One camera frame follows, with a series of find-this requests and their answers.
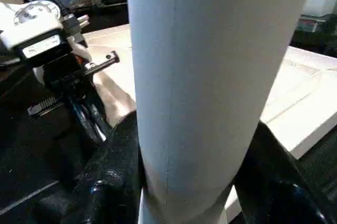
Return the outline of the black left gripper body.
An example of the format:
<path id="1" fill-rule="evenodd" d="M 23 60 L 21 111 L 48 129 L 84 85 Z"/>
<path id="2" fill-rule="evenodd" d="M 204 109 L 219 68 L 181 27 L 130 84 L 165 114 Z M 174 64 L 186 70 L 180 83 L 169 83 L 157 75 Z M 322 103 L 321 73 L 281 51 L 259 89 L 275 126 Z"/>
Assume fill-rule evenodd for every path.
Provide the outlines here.
<path id="1" fill-rule="evenodd" d="M 93 76 L 119 61 L 113 50 L 104 62 L 95 64 L 85 46 L 66 40 L 62 34 L 44 34 L 30 40 L 27 64 L 53 96 L 31 106 L 28 114 L 42 116 L 64 105 L 77 117 L 106 118 Z"/>

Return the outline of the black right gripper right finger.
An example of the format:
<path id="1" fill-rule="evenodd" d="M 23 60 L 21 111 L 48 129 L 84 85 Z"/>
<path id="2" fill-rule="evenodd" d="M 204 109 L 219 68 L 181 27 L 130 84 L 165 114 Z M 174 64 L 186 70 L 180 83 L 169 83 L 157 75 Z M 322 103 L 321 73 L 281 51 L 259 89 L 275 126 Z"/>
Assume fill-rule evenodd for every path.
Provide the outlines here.
<path id="1" fill-rule="evenodd" d="M 246 223 L 336 223 L 336 207 L 261 121 L 234 185 Z"/>

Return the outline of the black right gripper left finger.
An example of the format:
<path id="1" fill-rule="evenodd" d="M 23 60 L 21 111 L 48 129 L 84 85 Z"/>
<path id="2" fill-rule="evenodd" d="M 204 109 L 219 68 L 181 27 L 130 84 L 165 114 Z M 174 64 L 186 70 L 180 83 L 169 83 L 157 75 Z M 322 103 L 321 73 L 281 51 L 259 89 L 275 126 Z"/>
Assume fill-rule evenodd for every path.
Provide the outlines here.
<path id="1" fill-rule="evenodd" d="M 144 169 L 137 112 L 124 116 L 81 173 L 68 223 L 137 223 Z"/>

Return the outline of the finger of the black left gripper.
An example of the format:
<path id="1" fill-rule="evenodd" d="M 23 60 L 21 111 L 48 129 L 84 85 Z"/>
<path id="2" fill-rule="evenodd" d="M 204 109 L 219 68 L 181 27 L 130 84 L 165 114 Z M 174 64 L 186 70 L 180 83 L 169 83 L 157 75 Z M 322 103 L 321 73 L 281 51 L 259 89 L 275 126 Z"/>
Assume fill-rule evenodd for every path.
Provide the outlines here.
<path id="1" fill-rule="evenodd" d="M 70 97 L 70 112 L 80 132 L 92 145 L 102 145 L 112 132 L 103 102 L 95 95 Z"/>

